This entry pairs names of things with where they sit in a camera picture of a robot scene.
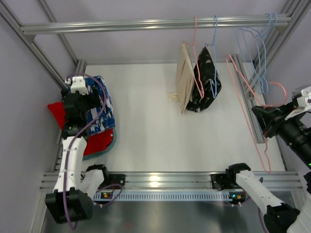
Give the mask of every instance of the fabric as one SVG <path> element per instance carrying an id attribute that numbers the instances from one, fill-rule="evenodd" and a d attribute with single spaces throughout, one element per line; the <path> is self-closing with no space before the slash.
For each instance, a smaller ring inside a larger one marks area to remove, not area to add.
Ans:
<path id="1" fill-rule="evenodd" d="M 178 57 L 177 71 L 176 71 L 176 92 L 180 101 L 180 112 L 183 113 L 189 100 L 192 100 L 192 90 L 194 84 L 194 72 L 186 44 L 183 43 Z"/>
<path id="2" fill-rule="evenodd" d="M 102 78 L 102 76 L 95 76 L 94 78 L 96 78 L 104 87 L 105 94 L 106 94 L 106 109 L 100 115 L 100 117 L 91 125 L 90 135 L 101 133 L 105 130 L 112 129 L 115 127 L 115 119 L 113 117 L 113 107 L 111 103 L 111 98 L 108 93 L 107 87 L 104 83 L 104 79 Z M 92 79 L 86 78 L 86 84 L 87 84 L 88 92 L 90 94 L 93 94 L 92 87 L 96 87 L 98 89 L 98 93 L 100 97 L 102 98 L 104 97 L 102 89 Z M 95 118 L 95 116 L 100 112 L 101 108 L 102 107 L 97 107 L 89 111 L 88 116 L 87 116 L 88 122 L 90 122 L 92 119 Z"/>
<path id="3" fill-rule="evenodd" d="M 48 109 L 52 112 L 60 129 L 65 124 L 65 110 L 62 102 L 56 102 L 48 105 Z M 86 149 L 83 156 L 93 155 L 95 153 L 106 150 L 114 139 L 113 129 L 109 129 L 102 133 L 90 136 L 87 141 Z"/>
<path id="4" fill-rule="evenodd" d="M 187 104 L 187 110 L 193 112 L 200 112 L 204 109 L 207 109 L 213 102 L 214 97 L 211 90 L 211 86 L 215 91 L 215 82 L 214 82 L 214 75 L 215 75 L 215 66 L 213 64 L 213 60 L 207 50 L 206 47 L 202 49 L 198 58 L 198 65 L 200 69 L 201 81 L 204 88 L 204 97 L 201 100 L 200 93 L 197 88 L 194 88 L 192 92 L 192 100 L 190 100 Z M 194 75 L 195 79 L 198 82 L 198 70 L 195 66 L 194 68 Z M 218 73 L 216 72 L 216 81 L 217 81 L 217 95 L 222 89 L 222 85 L 218 79 Z"/>
<path id="5" fill-rule="evenodd" d="M 112 144 L 115 135 L 115 132 L 113 131 L 115 128 L 115 120 L 113 116 L 113 107 L 110 95 L 104 83 L 104 79 L 101 76 L 95 76 L 95 78 L 104 87 L 106 94 L 106 108 L 98 120 L 96 120 L 90 127 L 90 137 L 88 138 L 86 149 L 84 151 L 84 158 L 87 156 L 89 156 L 89 158 L 93 158 L 94 154 L 97 154 L 97 156 L 101 155 L 99 152 L 103 152 L 110 148 L 109 146 Z M 92 79 L 86 78 L 86 85 L 90 94 L 93 94 L 92 88 L 95 87 L 98 90 L 99 96 L 102 98 L 104 97 L 102 89 Z M 57 102 L 49 104 L 48 108 L 52 112 L 59 127 L 63 129 L 66 115 L 63 103 Z M 87 121 L 90 122 L 92 119 L 94 119 L 94 117 L 100 112 L 101 108 L 102 107 L 91 109 L 87 115 Z"/>

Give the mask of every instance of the red cloth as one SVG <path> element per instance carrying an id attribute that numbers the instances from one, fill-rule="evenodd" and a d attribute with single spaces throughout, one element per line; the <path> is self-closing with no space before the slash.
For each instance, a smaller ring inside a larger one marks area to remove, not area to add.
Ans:
<path id="1" fill-rule="evenodd" d="M 56 102 L 48 105 L 48 109 L 52 112 L 59 127 L 63 129 L 65 124 L 65 110 L 62 102 Z M 86 149 L 83 156 L 94 154 L 106 150 L 113 140 L 113 130 L 107 130 L 97 133 L 88 138 Z"/>

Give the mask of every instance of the cable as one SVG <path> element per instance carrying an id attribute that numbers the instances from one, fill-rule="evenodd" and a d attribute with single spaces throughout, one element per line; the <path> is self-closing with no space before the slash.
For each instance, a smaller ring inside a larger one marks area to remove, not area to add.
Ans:
<path id="1" fill-rule="evenodd" d="M 212 44 L 206 44 L 205 43 L 205 47 L 208 47 L 209 45 L 213 46 L 214 49 L 214 84 L 215 84 L 215 91 L 213 90 L 213 85 L 212 85 L 212 81 L 209 80 L 209 84 L 210 84 L 210 89 L 212 90 L 212 94 L 213 94 L 213 98 L 216 98 L 217 96 L 217 68 L 216 68 L 216 62 L 217 62 L 217 56 L 216 56 L 216 32 L 217 32 L 217 25 L 218 25 L 218 18 L 217 16 L 215 16 L 215 32 L 214 32 L 214 36 L 213 36 L 213 43 Z"/>
<path id="2" fill-rule="evenodd" d="M 195 77 L 193 77 L 193 78 L 194 78 L 195 85 L 198 88 L 200 97 L 201 97 L 201 99 L 203 99 L 203 97 L 204 97 L 204 88 L 203 88 L 203 84 L 202 84 L 202 81 L 201 81 L 201 74 L 200 74 L 198 58 L 197 58 L 197 55 L 196 55 L 196 48 L 195 48 L 195 40 L 196 40 L 195 38 L 196 38 L 196 29 L 197 29 L 197 19 L 196 19 L 196 16 L 194 16 L 194 20 L 195 20 L 195 25 L 194 25 L 194 34 L 193 34 L 192 46 L 193 46 L 193 53 L 194 53 L 194 57 L 195 57 L 196 68 L 198 70 L 198 80 L 199 80 L 200 85 L 201 85 L 201 90 L 199 88 L 198 82 L 196 81 Z"/>
<path id="3" fill-rule="evenodd" d="M 118 184 L 118 183 L 113 183 L 113 184 L 107 185 L 104 188 L 101 188 L 101 189 L 97 190 L 97 192 L 100 192 L 100 191 L 103 191 L 105 189 L 108 189 L 108 188 L 111 188 L 111 187 L 115 187 L 115 186 L 120 188 L 120 192 L 110 202 L 108 202 L 108 203 L 106 203 L 104 205 L 100 205 L 101 207 L 108 206 L 108 205 L 111 205 L 112 203 L 114 203 L 116 201 L 116 199 L 119 198 L 119 196 L 121 195 L 121 193 L 123 191 L 123 186 Z"/>
<path id="4" fill-rule="evenodd" d="M 237 93 L 237 96 L 238 96 L 238 99 L 239 99 L 240 106 L 241 106 L 242 111 L 243 111 L 243 114 L 244 114 L 244 118 L 245 118 L 245 120 L 246 120 L 246 124 L 247 124 L 248 129 L 249 129 L 249 131 L 250 131 L 250 133 L 251 133 L 251 136 L 252 136 L 254 145 L 255 145 L 255 147 L 256 147 L 256 151 L 257 151 L 257 153 L 258 153 L 258 155 L 259 155 L 259 158 L 260 158 L 261 165 L 262 165 L 263 169 L 264 169 L 266 172 L 269 173 L 269 172 L 271 172 L 271 164 L 270 164 L 269 156 L 268 156 L 268 154 L 267 154 L 267 150 L 268 150 L 268 142 L 267 142 L 267 139 L 265 139 L 266 148 L 265 148 L 264 154 L 265 154 L 265 156 L 266 156 L 266 158 L 267 158 L 267 161 L 268 161 L 269 170 L 267 170 L 266 167 L 265 167 L 265 165 L 264 165 L 264 162 L 263 162 L 261 153 L 260 153 L 260 151 L 259 151 L 259 149 L 258 149 L 256 140 L 255 140 L 255 137 L 254 137 L 254 135 L 253 135 L 253 133 L 252 133 L 252 129 L 251 129 L 250 123 L 249 123 L 249 121 L 248 121 L 248 119 L 247 119 L 245 110 L 244 110 L 244 108 L 243 108 L 243 104 L 242 104 L 242 100 L 241 100 L 240 95 L 239 95 L 238 88 L 237 88 L 236 83 L 235 83 L 234 78 L 233 78 L 233 74 L 232 74 L 232 71 L 231 71 L 231 68 L 230 68 L 230 64 L 229 64 L 229 61 L 228 61 L 228 57 L 230 58 L 231 62 L 233 63 L 233 66 L 234 66 L 235 70 L 236 70 L 236 71 L 240 74 L 240 76 L 243 78 L 243 80 L 244 80 L 244 82 L 246 83 L 246 85 L 248 86 L 250 92 L 254 95 L 254 98 L 255 98 L 255 100 L 259 103 L 259 105 L 264 106 L 264 107 L 275 107 L 275 106 L 280 106 L 280 105 L 264 105 L 264 104 L 262 104 L 262 103 L 260 102 L 260 100 L 258 99 L 258 97 L 256 96 L 256 94 L 254 93 L 254 91 L 252 90 L 252 88 L 250 87 L 250 85 L 248 84 L 246 78 L 243 76 L 243 74 L 241 73 L 241 71 L 238 70 L 237 65 L 235 64 L 235 62 L 234 62 L 232 56 L 231 56 L 230 54 L 227 54 L 225 60 L 226 60 L 226 63 L 227 63 L 227 66 L 228 66 L 228 69 L 229 69 L 229 72 L 230 72 L 230 76 L 231 76 L 232 82 L 233 82 L 233 84 L 234 84 L 234 87 L 235 87 L 235 90 L 236 90 L 236 93 Z M 287 93 L 286 93 L 285 88 L 284 88 L 280 83 L 269 82 L 269 84 L 278 85 L 278 86 L 280 86 L 280 87 L 283 89 L 285 98 L 284 98 L 284 102 L 283 102 L 281 105 L 284 105 L 284 104 L 286 103 L 286 101 L 287 101 Z"/>
<path id="5" fill-rule="evenodd" d="M 70 226 L 70 228 L 74 231 L 76 228 L 77 228 L 77 225 L 78 225 L 78 222 L 75 222 L 75 225 L 73 226 L 72 225 L 72 222 L 71 222 L 71 219 L 70 219 L 70 216 L 69 216 L 69 212 L 68 212 L 68 206 L 67 206 L 67 198 L 66 198 L 66 190 L 67 190 L 67 168 L 68 168 L 68 161 L 69 161 L 69 153 L 70 153 L 70 149 L 74 143 L 74 141 L 78 138 L 79 135 L 81 135 L 81 133 L 86 130 L 91 124 L 93 124 L 93 122 L 95 122 L 99 116 L 104 112 L 105 110 L 105 107 L 106 107 L 106 93 L 105 93 L 105 89 L 104 87 L 102 86 L 102 84 L 97 80 L 95 79 L 94 77 L 88 75 L 88 74 L 85 74 L 85 73 L 73 73 L 73 74 L 70 74 L 66 77 L 66 80 L 68 79 L 71 79 L 73 76 L 77 76 L 77 75 L 80 75 L 80 76 L 87 76 L 88 78 L 91 78 L 94 82 L 96 82 L 98 84 L 98 86 L 102 89 L 103 91 L 103 94 L 104 94 L 104 99 L 103 99 L 103 106 L 100 110 L 100 112 L 86 125 L 84 126 L 75 136 L 74 138 L 72 139 L 72 141 L 70 142 L 69 146 L 68 146 L 68 150 L 67 150 L 67 153 L 66 153 L 66 158 L 65 158 L 65 169 L 64 169 L 64 186 L 63 186 L 63 202 L 64 202 L 64 210 L 65 210 L 65 216 L 66 216 L 66 220 Z"/>

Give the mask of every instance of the white floor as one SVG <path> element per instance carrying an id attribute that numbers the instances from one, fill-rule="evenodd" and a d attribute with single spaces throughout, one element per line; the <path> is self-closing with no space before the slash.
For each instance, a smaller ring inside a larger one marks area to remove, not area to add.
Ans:
<path id="1" fill-rule="evenodd" d="M 217 70 L 223 89 L 214 103 L 181 115 L 169 98 L 176 64 L 88 66 L 86 73 L 105 79 L 118 139 L 109 153 L 84 161 L 82 170 L 104 163 L 111 171 L 224 171 L 244 162 L 262 171 L 227 65 Z M 259 149 L 264 157 L 264 145 Z M 268 154 L 272 170 L 284 171 L 274 138 Z"/>

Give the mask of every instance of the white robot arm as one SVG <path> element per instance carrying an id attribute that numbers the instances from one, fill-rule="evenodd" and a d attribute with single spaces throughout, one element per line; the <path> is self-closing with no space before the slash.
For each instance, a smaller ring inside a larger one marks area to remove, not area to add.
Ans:
<path id="1" fill-rule="evenodd" d="M 243 188 L 263 213 L 270 233 L 311 233 L 311 199 L 302 211 L 290 207 L 274 196 L 246 164 L 235 164 L 226 170 L 233 185 Z"/>
<path id="2" fill-rule="evenodd" d="M 262 129 L 265 137 L 272 138 L 276 135 L 281 137 L 283 141 L 295 152 L 295 154 L 311 168 L 311 128 L 307 128 L 301 118 L 305 113 L 311 113 L 311 85 L 305 85 L 293 91 L 292 101 L 280 107 L 261 107 L 255 106 L 252 108 L 253 113 Z M 305 176 L 308 188 L 307 191 L 311 194 L 311 172 Z M 305 207 L 298 215 L 296 209 L 291 209 L 289 206 L 278 200 L 259 182 L 254 179 L 251 171 L 241 171 L 237 174 L 236 183 L 250 194 L 265 216 L 265 222 L 283 221 L 283 229 L 291 233 L 309 233 L 311 232 L 311 200 L 308 198 Z"/>
<path id="3" fill-rule="evenodd" d="M 53 193 L 47 194 L 45 203 L 57 223 L 90 219 L 93 198 L 108 176 L 104 165 L 94 165 L 86 170 L 81 182 L 83 153 L 89 136 L 87 114 L 100 107 L 97 89 L 89 94 L 83 76 L 67 81 L 70 89 L 63 89 L 62 102 L 66 112 L 62 131 L 63 154 L 58 180 Z"/>

